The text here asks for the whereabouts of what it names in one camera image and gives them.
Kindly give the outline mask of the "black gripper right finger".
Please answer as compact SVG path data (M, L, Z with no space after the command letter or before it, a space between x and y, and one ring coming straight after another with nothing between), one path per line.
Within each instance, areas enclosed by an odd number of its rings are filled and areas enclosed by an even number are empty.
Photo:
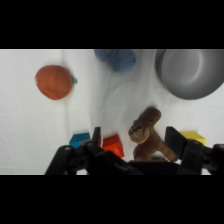
M178 159L181 159L188 140L175 128L168 126L165 132L165 143L175 153Z

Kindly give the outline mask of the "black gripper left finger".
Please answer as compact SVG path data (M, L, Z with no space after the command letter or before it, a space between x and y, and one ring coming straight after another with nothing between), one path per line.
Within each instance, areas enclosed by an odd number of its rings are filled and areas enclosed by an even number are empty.
M94 128L92 141L95 142L98 146L102 145L102 137L101 137L101 128L100 127Z

